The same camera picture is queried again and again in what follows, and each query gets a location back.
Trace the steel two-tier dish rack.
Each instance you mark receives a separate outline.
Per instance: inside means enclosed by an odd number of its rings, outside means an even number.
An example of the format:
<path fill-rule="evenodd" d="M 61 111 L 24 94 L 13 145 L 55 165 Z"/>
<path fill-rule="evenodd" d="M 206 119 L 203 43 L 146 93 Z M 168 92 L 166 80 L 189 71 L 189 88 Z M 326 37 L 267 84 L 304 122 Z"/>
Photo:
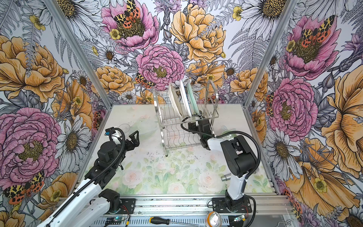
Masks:
<path fill-rule="evenodd" d="M 179 87 L 174 88 L 181 104 L 180 112 L 182 113 L 183 117 L 180 117 L 177 113 L 174 112 L 172 104 L 170 102 L 168 89 L 164 91 L 157 91 L 156 89 L 152 89 L 154 96 L 154 106 L 160 127 L 161 142 L 165 156 L 168 156 L 169 151 L 173 149 L 192 147 L 201 144 L 201 142 L 199 141 L 199 136 L 197 134 L 186 132 L 181 128 L 180 124 L 183 120 L 186 120 L 184 126 L 187 127 L 188 123 L 193 123 L 200 119 L 207 119 L 209 120 L 213 134 L 214 120 L 219 117 L 219 113 L 217 111 L 217 107 L 219 104 L 219 94 L 212 80 L 208 80 L 207 82 L 204 98 L 199 101 L 196 100 L 200 115 L 194 114 L 194 110 L 188 96 L 187 84 L 184 85 L 184 87 L 191 109 L 192 117 L 188 117 L 186 114 Z M 192 89 L 194 97 L 196 99 L 195 95 L 199 89 L 193 86 Z"/>

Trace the clear faceted glass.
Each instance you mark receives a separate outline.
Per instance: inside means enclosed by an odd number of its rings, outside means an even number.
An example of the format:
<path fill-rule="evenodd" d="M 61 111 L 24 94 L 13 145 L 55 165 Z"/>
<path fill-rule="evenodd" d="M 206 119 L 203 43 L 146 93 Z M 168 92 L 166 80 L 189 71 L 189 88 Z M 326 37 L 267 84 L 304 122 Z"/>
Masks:
<path fill-rule="evenodd" d="M 120 128 L 126 136 L 130 134 L 131 126 L 129 124 L 121 124 L 118 126 L 118 128 Z"/>

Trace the light green ceramic bowl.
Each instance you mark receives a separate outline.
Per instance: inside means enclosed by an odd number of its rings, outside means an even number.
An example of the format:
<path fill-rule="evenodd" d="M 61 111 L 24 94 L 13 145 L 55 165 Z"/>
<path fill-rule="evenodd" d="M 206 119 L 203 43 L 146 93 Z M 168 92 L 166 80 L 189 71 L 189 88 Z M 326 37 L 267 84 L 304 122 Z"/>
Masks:
<path fill-rule="evenodd" d="M 230 139 L 233 139 L 234 137 L 236 137 L 237 136 L 237 134 L 236 133 L 234 133 L 235 132 L 235 130 L 227 130 L 227 131 L 224 131 L 223 132 L 223 139 L 224 140 L 230 140 Z"/>

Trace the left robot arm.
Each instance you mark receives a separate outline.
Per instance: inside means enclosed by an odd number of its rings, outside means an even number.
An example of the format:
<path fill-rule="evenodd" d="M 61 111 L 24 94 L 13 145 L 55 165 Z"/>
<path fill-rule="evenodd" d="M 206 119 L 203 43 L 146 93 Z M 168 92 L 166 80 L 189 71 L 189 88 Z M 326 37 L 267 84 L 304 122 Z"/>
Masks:
<path fill-rule="evenodd" d="M 128 151 L 140 145 L 139 131 L 125 136 L 120 128 L 106 129 L 109 140 L 97 152 L 98 158 L 70 197 L 40 226 L 89 227 L 104 214 L 124 208 L 120 194 L 106 186 L 122 167 Z"/>

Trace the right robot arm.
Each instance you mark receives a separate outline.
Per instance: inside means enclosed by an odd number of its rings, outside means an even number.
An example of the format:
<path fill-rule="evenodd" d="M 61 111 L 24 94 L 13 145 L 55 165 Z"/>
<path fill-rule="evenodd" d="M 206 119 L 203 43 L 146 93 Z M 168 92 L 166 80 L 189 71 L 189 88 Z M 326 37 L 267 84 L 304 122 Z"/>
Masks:
<path fill-rule="evenodd" d="M 185 121 L 181 128 L 193 134 L 199 135 L 202 146 L 208 150 L 223 153 L 227 166 L 231 172 L 230 184 L 225 193 L 225 204 L 229 211 L 236 212 L 244 208 L 245 212 L 251 212 L 251 196 L 247 196 L 245 188 L 249 177 L 257 170 L 261 163 L 261 150 L 257 141 L 243 131 L 230 131 L 222 135 L 211 133 L 209 120 L 200 119 L 195 123 Z"/>

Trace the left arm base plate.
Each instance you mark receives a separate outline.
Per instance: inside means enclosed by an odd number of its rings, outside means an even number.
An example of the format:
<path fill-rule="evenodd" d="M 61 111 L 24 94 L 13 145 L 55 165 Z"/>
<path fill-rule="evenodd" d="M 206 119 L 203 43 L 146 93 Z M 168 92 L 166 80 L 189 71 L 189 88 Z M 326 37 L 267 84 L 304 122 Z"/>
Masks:
<path fill-rule="evenodd" d="M 110 214 L 133 214 L 135 209 L 136 199 L 121 198 L 110 202 Z"/>

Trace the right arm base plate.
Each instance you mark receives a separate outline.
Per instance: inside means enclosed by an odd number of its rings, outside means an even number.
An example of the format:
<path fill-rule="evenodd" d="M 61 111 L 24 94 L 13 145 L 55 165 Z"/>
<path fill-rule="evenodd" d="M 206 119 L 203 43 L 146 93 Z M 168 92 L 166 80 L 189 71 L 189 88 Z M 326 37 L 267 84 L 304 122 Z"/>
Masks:
<path fill-rule="evenodd" d="M 251 202 L 246 196 L 238 200 L 215 197 L 211 206 L 218 213 L 252 213 Z"/>

